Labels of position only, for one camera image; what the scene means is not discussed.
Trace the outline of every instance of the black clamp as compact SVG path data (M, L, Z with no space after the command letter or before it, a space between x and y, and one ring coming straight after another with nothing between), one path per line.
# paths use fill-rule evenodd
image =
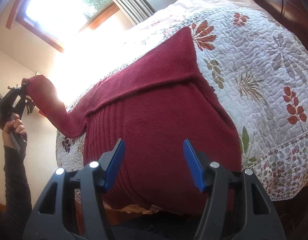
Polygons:
M251 169L233 172L196 151L187 139L184 155L195 185L209 193L195 240L285 240L280 218ZM74 207L74 189L81 189L83 217L88 240L114 240L101 193L113 186L125 154L119 139L110 152L80 171L59 168L39 197L24 230L24 240L80 239ZM232 225L226 228L228 190L235 192Z
M26 87L28 83L22 84L20 88L9 88L9 92L3 97L0 94L0 128L3 130L6 122L10 121L14 117L14 113L19 115L22 119L22 115L26 106ZM17 97L20 96L20 100L17 102L16 106L13 107ZM13 128L10 133L10 138L16 147L18 153L25 153L27 146L24 138L15 132Z

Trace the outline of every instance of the human arm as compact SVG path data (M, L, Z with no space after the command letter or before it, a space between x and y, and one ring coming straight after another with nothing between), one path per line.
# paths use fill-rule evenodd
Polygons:
M32 204L23 164L25 153L19 154L17 152L9 135L13 127L16 129L16 133L19 133L27 141L27 133L23 123L19 116L15 115L15 120L7 122L2 133L5 150L6 185L6 210L3 216L14 233L21 238L32 211Z

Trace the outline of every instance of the green leaf pattern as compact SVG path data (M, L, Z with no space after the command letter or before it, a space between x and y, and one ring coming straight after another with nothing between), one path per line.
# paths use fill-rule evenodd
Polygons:
M212 79L218 85L220 89L224 88L223 82L224 78L221 77L221 70L219 63L216 60L211 60L210 62L206 59L203 59L206 63L206 66L209 70L212 70Z
M240 93L242 98L243 94L249 98L251 97L252 100L258 101L261 103L261 99L264 100L265 104L267 105L266 100L264 99L263 95L261 94L262 90L260 89L260 83L264 80L254 80L252 71L246 71L245 76L243 77L243 73L241 73L240 79L238 80L235 77L237 90Z
M253 133L252 140L250 141L249 133L247 132L245 126L243 126L242 135L240 137L242 151L242 169L250 167L254 162L257 161L256 157L252 156L253 153L251 152L254 143L254 135L255 133Z

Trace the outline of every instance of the sweater sleeve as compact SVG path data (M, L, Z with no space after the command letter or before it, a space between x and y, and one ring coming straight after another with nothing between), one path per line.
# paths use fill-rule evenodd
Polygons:
M27 219L32 212L31 193L27 183L23 159L17 150L5 149L6 210L4 219L14 233L21 238Z
M43 75L24 78L27 83L26 91L36 106L44 113L50 122L68 138L81 136L86 130L86 103L95 89L96 84L78 102L71 112L67 112L65 105L59 100L53 83Z

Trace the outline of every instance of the sweater cuff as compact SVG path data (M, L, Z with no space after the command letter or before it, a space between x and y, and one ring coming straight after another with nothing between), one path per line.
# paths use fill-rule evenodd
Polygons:
M16 149L4 145L5 150L5 166L20 164L23 162L21 156Z

